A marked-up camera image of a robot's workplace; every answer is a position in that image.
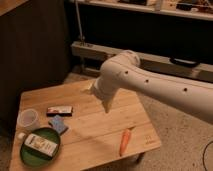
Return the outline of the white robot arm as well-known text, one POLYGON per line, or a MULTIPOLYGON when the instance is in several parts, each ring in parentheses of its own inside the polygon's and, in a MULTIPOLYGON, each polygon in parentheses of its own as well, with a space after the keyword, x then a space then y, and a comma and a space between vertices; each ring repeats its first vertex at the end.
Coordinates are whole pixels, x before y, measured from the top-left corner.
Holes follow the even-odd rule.
POLYGON ((146 71, 140 57, 124 50, 107 59, 90 92, 108 113, 120 88, 140 92, 213 125, 213 84, 146 71))

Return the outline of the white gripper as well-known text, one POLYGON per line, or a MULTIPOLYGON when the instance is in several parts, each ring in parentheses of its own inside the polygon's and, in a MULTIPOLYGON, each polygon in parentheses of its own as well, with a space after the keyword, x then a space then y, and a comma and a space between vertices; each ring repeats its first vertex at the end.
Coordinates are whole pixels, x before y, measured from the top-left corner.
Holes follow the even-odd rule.
POLYGON ((101 101, 106 113, 111 109, 117 87, 103 77, 98 77, 89 87, 89 92, 101 101))

